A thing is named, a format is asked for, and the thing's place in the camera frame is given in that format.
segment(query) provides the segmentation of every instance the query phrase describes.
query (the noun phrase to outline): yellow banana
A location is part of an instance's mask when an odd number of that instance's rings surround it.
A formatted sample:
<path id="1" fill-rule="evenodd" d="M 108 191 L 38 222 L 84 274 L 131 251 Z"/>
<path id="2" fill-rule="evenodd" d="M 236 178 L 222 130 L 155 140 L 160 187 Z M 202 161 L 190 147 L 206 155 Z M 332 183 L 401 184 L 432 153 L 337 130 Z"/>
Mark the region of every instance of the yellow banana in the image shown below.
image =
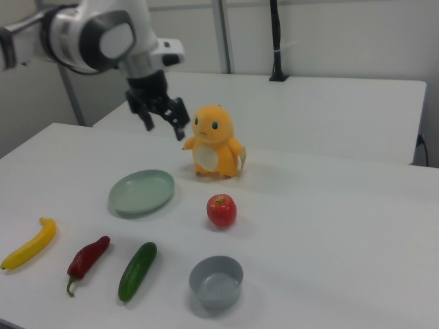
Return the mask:
<path id="1" fill-rule="evenodd" d="M 20 247 L 6 257 L 0 265 L 1 269 L 15 269 L 23 263 L 26 263 L 43 250 L 54 238 L 56 233 L 55 221 L 53 219 L 40 218 L 40 222 L 43 225 L 41 231 L 23 247 Z"/>

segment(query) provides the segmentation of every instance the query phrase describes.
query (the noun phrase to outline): light green plate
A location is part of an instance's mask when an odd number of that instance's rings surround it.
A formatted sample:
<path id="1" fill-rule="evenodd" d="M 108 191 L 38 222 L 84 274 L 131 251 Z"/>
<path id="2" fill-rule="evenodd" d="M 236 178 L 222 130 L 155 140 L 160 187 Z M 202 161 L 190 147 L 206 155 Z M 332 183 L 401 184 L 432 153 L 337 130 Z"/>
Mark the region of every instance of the light green plate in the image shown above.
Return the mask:
<path id="1" fill-rule="evenodd" d="M 118 181 L 108 198 L 117 211 L 139 214 L 164 204 L 174 193 L 174 185 L 174 179 L 165 171 L 138 171 Z"/>

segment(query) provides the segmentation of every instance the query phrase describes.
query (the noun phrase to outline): green cucumber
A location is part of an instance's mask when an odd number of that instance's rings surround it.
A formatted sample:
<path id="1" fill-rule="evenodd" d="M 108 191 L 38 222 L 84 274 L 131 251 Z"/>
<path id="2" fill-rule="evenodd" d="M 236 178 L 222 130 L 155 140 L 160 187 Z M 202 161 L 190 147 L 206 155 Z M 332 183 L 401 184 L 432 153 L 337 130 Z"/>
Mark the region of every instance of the green cucumber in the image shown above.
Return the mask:
<path id="1" fill-rule="evenodd" d="M 157 255 L 153 242 L 142 245 L 131 258 L 119 283 L 119 299 L 127 302 L 134 296 Z"/>

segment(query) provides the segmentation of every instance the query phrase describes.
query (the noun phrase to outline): red apple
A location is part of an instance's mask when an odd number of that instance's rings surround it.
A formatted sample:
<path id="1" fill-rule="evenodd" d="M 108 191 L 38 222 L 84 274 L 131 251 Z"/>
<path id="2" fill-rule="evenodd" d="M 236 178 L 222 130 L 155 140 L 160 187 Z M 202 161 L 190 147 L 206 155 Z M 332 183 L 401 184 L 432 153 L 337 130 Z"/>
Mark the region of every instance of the red apple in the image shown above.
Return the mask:
<path id="1" fill-rule="evenodd" d="M 230 226 L 236 218 L 236 204 L 227 194 L 212 196 L 207 202 L 207 216 L 216 226 Z"/>

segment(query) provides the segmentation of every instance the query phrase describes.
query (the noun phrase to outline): plush toy tag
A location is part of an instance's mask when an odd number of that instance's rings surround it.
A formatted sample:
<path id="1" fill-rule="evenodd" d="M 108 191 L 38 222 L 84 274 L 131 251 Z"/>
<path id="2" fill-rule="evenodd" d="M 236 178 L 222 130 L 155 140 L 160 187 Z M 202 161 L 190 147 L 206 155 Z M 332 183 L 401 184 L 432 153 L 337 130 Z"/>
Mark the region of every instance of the plush toy tag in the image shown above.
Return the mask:
<path id="1" fill-rule="evenodd" d="M 246 158 L 247 158 L 247 151 L 246 151 L 246 147 L 243 146 L 241 153 L 239 154 L 239 159 L 241 160 L 241 170 L 244 168 L 244 164 L 246 163 Z"/>

